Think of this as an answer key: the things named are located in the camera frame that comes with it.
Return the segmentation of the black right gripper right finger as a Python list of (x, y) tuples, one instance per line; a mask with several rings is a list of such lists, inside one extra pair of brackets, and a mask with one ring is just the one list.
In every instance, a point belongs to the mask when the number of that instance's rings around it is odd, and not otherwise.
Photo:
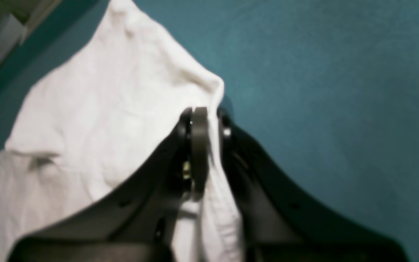
[(221, 160), (240, 210), (247, 262), (407, 262), (389, 237), (334, 212), (290, 179), (218, 109)]

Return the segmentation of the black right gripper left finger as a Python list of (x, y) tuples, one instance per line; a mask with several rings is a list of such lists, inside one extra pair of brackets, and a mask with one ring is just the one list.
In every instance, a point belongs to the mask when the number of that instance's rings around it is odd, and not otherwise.
[(20, 239), (10, 262), (171, 262), (183, 196), (208, 176), (208, 112), (185, 109), (139, 169), (90, 207)]

